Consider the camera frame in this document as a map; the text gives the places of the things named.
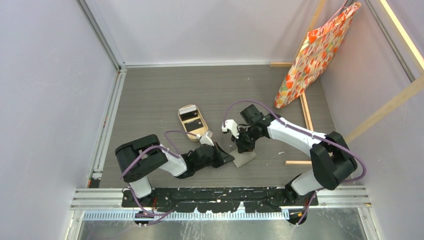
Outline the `beige card holder wallet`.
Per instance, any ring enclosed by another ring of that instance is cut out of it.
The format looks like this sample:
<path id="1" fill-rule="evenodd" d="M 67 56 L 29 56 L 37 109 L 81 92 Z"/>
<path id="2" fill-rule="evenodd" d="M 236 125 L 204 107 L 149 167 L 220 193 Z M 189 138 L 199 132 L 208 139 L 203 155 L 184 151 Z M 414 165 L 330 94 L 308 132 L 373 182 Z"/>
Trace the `beige card holder wallet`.
<path id="1" fill-rule="evenodd" d="M 233 150 L 229 154 L 234 157 L 232 162 L 236 168 L 241 168 L 257 157 L 257 154 L 254 151 L 239 153 L 237 149 Z"/>

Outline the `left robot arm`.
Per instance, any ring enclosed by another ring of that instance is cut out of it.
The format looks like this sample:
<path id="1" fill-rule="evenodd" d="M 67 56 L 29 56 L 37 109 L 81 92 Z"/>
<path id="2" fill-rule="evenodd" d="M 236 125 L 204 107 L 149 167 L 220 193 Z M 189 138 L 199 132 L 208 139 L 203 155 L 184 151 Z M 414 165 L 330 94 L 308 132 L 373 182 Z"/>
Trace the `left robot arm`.
<path id="1" fill-rule="evenodd" d="M 207 168 L 219 168 L 235 160 L 216 142 L 209 133 L 195 136 L 200 146 L 187 153 L 177 154 L 160 143 L 155 134 L 122 144 L 115 150 L 115 157 L 121 170 L 121 178 L 134 193 L 134 200 L 141 207 L 153 202 L 153 189 L 148 175 L 157 169 L 170 173 L 178 179 L 192 177 Z"/>

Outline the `black VIP credit card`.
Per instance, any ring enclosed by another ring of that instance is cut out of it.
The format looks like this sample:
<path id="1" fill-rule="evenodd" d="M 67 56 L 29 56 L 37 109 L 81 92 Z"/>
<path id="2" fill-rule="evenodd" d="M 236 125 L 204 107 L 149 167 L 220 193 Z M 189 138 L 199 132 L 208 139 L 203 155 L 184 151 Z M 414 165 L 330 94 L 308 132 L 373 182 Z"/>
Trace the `black VIP credit card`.
<path id="1" fill-rule="evenodd" d="M 204 127 L 200 118 L 184 123 L 185 130 L 187 132 L 192 132 L 197 129 L 201 129 Z"/>

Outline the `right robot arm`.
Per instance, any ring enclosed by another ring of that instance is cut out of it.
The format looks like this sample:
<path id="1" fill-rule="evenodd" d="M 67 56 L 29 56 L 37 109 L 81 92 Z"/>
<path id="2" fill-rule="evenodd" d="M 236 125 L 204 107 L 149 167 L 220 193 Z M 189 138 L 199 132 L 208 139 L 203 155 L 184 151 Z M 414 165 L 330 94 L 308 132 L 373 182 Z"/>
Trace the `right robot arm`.
<path id="1" fill-rule="evenodd" d="M 253 104 L 240 115 L 247 127 L 241 128 L 233 119 L 222 122 L 223 133 L 231 132 L 239 155 L 254 151 L 260 138 L 286 143 L 309 156 L 311 170 L 287 183 L 283 193 L 288 203 L 299 205 L 307 194 L 320 190 L 335 190 L 358 168 L 343 136 L 335 131 L 316 133 L 270 112 L 260 112 Z"/>

